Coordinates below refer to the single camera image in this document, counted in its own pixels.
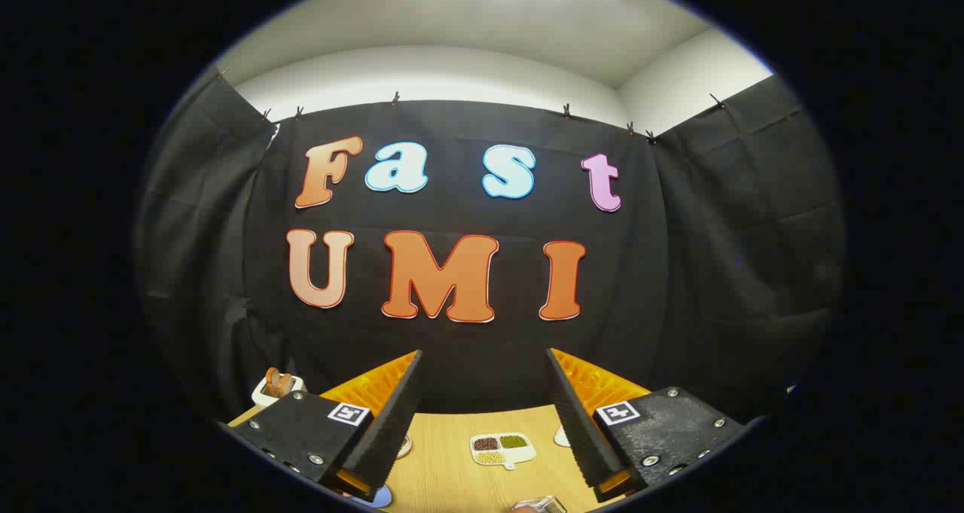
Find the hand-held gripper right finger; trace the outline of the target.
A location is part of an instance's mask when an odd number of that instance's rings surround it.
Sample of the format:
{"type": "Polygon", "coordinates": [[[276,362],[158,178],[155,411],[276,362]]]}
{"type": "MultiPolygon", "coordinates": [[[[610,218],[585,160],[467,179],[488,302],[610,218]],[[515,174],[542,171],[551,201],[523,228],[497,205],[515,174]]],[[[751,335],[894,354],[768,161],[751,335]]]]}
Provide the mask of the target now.
{"type": "Polygon", "coordinates": [[[555,348],[545,352],[551,402],[598,502],[685,478],[756,430],[679,386],[650,390],[555,348]]]}

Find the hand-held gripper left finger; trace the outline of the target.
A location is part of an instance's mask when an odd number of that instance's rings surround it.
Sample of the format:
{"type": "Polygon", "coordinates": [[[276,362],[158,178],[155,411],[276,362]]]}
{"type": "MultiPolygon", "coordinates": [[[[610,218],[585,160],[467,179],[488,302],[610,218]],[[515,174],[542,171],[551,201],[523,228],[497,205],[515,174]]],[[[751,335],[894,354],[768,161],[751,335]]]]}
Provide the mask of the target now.
{"type": "Polygon", "coordinates": [[[290,390],[224,429],[280,468],[371,502],[423,396],[422,361],[414,350],[321,394],[290,390]]]}

